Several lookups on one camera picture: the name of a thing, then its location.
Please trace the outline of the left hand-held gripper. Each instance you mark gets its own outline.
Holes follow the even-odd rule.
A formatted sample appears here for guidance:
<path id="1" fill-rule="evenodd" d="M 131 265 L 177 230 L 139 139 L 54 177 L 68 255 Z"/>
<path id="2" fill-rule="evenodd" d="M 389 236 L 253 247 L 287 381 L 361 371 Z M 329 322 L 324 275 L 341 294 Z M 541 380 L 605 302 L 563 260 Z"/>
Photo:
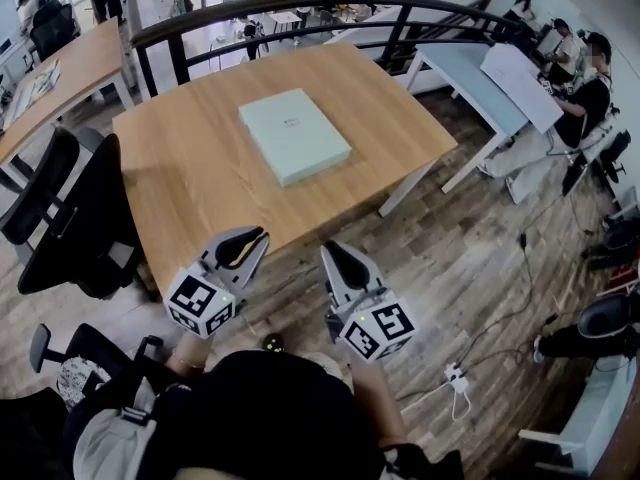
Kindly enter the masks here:
<path id="1" fill-rule="evenodd" d="M 163 298 L 169 317 L 201 339 L 213 336 L 246 305 L 245 287 L 269 243 L 260 226 L 216 233 L 201 257 L 174 276 Z"/>

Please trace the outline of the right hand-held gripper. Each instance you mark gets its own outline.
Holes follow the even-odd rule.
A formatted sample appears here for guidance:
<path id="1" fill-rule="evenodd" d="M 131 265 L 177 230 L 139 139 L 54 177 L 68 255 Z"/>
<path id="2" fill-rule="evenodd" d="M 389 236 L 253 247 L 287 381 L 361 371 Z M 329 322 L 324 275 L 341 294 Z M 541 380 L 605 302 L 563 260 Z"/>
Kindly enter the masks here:
<path id="1" fill-rule="evenodd" d="M 320 248 L 321 259 L 335 304 L 325 316 L 333 342 L 371 364 L 398 352 L 418 332 L 418 323 L 404 298 L 381 286 L 377 264 L 359 249 L 336 240 Z M 344 284 L 361 291 L 347 295 Z"/>

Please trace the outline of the pale green box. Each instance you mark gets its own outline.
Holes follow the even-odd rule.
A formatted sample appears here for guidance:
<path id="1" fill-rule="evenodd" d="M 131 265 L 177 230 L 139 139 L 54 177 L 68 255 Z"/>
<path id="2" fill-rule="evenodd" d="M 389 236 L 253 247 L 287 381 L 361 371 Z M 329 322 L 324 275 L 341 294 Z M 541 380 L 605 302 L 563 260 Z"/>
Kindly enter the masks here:
<path id="1" fill-rule="evenodd" d="M 239 116 L 281 187 L 345 161 L 352 151 L 300 88 L 242 105 Z"/>

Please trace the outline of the person's right forearm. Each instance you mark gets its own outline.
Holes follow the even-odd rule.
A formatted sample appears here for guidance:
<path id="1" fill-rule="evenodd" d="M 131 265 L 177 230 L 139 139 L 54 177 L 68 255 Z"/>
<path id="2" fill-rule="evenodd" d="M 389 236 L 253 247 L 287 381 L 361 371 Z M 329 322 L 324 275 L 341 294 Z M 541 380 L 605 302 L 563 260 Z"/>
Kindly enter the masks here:
<path id="1" fill-rule="evenodd" d="M 350 359 L 354 395 L 369 416 L 381 448 L 408 443 L 408 433 L 395 395 L 379 364 Z"/>

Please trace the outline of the person's left forearm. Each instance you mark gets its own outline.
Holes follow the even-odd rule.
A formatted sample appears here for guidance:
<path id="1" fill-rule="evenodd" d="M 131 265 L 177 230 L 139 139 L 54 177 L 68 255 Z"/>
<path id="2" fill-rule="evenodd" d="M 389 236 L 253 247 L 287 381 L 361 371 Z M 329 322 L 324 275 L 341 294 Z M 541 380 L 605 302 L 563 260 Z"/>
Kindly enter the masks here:
<path id="1" fill-rule="evenodd" d="M 212 346 L 212 338 L 203 339 L 186 332 L 172 349 L 165 366 L 180 377 L 187 378 L 204 371 Z"/>

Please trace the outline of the black office chair with headrest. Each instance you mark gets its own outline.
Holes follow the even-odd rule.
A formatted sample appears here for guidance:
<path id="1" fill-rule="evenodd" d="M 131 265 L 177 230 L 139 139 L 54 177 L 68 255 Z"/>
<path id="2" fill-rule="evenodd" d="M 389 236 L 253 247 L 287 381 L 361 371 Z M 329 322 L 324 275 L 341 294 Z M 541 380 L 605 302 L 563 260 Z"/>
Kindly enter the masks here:
<path id="1" fill-rule="evenodd" d="M 18 280 L 23 295 L 70 283 L 89 297 L 106 299 L 133 281 L 143 258 L 121 172 L 118 137 L 110 134 L 98 141 L 61 197 L 79 154 L 78 138 L 56 128 L 34 174 L 0 218 L 0 233 L 14 246 L 28 245 L 39 224 L 47 224 Z"/>

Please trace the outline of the white power strip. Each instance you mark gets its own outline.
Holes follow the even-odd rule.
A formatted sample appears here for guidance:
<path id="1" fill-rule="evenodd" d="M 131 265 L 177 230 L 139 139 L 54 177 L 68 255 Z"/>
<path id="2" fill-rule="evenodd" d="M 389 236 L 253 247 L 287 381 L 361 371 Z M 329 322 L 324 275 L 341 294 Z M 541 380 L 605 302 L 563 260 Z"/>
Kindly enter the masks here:
<path id="1" fill-rule="evenodd" d="M 444 375 L 456 394 L 466 392 L 469 382 L 457 363 L 448 364 L 444 369 Z"/>

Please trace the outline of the person's black shirt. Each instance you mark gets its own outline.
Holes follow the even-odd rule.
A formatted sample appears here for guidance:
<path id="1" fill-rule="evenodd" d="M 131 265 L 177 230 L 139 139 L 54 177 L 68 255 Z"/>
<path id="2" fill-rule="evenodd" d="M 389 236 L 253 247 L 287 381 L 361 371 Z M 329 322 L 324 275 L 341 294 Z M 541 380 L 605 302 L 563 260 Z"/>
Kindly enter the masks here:
<path id="1" fill-rule="evenodd" d="M 232 353 L 167 388 L 152 416 L 173 480 L 464 480 L 457 450 L 381 448 L 352 382 L 283 352 Z"/>

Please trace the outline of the black curved railing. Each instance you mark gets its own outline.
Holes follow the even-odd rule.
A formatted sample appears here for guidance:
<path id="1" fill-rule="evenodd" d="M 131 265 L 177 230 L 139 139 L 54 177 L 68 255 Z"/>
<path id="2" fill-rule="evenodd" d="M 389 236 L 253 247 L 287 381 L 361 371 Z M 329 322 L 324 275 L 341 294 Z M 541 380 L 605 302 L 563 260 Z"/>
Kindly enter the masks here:
<path id="1" fill-rule="evenodd" d="M 380 15 L 376 15 L 363 22 L 335 23 L 272 32 L 201 54 L 189 55 L 186 53 L 183 36 L 189 32 L 233 18 L 293 9 L 300 4 L 389 5 L 393 9 L 398 9 L 399 13 L 394 19 L 383 19 Z M 260 46 L 323 32 L 378 28 L 390 30 L 386 39 L 365 42 L 358 47 L 364 50 L 380 48 L 382 53 L 374 59 L 374 62 L 388 70 L 395 63 L 408 60 L 409 52 L 419 45 L 447 44 L 459 40 L 457 37 L 427 36 L 428 29 L 468 33 L 470 37 L 462 41 L 464 44 L 477 43 L 492 46 L 497 42 L 504 43 L 510 40 L 522 29 L 522 26 L 512 20 L 492 15 L 475 7 L 441 0 L 236 0 L 205 7 L 146 27 L 133 35 L 131 46 L 138 55 L 149 94 L 151 97 L 155 97 L 158 95 L 158 89 L 147 50 L 161 43 L 168 46 L 176 82 L 182 85 L 191 80 L 189 73 L 191 67 L 248 46 Z"/>

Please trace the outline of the speckled round seat cushion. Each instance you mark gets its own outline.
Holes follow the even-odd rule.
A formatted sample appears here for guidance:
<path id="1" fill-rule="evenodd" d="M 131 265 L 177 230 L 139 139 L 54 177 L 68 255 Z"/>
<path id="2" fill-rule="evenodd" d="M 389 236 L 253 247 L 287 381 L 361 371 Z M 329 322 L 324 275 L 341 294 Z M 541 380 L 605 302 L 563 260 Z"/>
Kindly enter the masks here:
<path id="1" fill-rule="evenodd" d="M 68 399 L 80 399 L 111 380 L 97 363 L 74 357 L 62 363 L 56 381 L 59 393 Z"/>

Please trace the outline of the person's grey vest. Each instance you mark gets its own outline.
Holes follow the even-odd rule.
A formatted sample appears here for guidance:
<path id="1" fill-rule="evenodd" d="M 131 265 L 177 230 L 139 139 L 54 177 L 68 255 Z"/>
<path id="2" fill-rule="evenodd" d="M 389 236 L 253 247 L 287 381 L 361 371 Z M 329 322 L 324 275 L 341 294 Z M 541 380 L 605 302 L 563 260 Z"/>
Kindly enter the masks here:
<path id="1" fill-rule="evenodd" d="M 136 480 L 157 427 L 151 416 L 156 399 L 149 380 L 142 377 L 132 406 L 98 412 L 77 441 L 75 480 Z"/>

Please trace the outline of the pale blue table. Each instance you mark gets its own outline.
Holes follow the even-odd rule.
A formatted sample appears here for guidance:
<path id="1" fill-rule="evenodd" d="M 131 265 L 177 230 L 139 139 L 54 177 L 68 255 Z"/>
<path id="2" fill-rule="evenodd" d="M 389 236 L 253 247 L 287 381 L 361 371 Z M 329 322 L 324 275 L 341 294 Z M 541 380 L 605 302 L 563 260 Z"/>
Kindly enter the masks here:
<path id="1" fill-rule="evenodd" d="M 594 364 L 580 399 L 558 434 L 522 429 L 518 437 L 554 445 L 571 459 L 569 466 L 538 462 L 542 469 L 589 477 L 604 455 L 624 414 L 637 372 L 637 361 L 622 355 Z"/>
<path id="2" fill-rule="evenodd" d="M 482 71 L 481 64 L 488 51 L 488 45 L 478 43 L 420 44 L 407 72 L 405 87 L 412 91 L 418 73 L 427 65 L 431 72 L 470 104 L 494 131 L 494 136 L 442 186 L 445 194 L 528 124 L 525 114 Z"/>

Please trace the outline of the large white cardboard box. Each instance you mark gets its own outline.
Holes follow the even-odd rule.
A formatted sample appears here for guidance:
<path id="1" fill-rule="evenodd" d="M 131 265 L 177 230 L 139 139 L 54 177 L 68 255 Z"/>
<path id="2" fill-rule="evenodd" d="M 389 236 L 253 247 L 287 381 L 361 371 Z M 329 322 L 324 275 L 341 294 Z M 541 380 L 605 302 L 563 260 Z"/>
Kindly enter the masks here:
<path id="1" fill-rule="evenodd" d="M 540 70 L 515 46 L 490 47 L 481 70 L 512 100 L 540 133 L 563 115 L 551 94 L 538 81 Z"/>

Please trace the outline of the black rounded chair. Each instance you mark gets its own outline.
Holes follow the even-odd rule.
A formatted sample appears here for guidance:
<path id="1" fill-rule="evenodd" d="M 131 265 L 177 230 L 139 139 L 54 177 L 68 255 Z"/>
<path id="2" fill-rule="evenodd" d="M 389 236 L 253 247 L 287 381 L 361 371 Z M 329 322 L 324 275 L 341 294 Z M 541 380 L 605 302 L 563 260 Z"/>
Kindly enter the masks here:
<path id="1" fill-rule="evenodd" d="M 632 324 L 640 323 L 640 294 L 612 294 L 598 298 L 579 315 L 577 328 L 588 339 L 620 334 Z"/>

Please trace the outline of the colourful magazines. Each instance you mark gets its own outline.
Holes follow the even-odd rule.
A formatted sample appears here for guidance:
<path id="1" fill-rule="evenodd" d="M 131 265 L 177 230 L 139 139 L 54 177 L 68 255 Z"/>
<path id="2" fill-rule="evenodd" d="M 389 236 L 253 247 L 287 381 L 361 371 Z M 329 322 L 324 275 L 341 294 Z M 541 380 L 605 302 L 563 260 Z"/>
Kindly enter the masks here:
<path id="1" fill-rule="evenodd" d="M 55 59 L 38 76 L 16 91 L 11 107 L 13 120 L 20 117 L 26 110 L 54 89 L 60 77 L 60 71 L 60 60 Z"/>

